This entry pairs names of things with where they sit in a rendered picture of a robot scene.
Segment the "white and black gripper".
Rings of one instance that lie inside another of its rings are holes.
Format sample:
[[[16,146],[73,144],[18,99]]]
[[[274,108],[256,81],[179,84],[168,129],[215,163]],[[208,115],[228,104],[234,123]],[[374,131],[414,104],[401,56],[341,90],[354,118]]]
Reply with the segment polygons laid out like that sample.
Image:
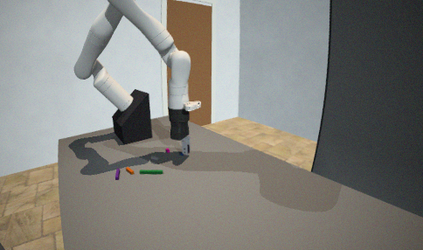
[[[185,110],[184,110],[185,106]],[[182,141],[183,154],[191,153],[189,126],[190,112],[201,108],[200,101],[189,101],[189,95],[170,95],[169,94],[169,118],[170,118],[170,138]]]

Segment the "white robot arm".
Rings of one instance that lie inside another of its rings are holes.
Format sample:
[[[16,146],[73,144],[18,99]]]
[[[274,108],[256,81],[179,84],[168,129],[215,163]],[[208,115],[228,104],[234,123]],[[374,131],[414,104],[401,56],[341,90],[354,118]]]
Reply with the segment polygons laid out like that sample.
[[[107,69],[97,60],[124,16],[140,30],[171,69],[169,94],[187,94],[191,70],[189,54],[179,51],[174,45],[173,37],[164,26],[141,9],[135,0],[108,0],[108,2],[107,7],[91,25],[81,54],[74,65],[75,75],[81,80],[86,80],[93,75],[94,87],[120,111],[129,107],[133,101],[132,96],[107,73]]]

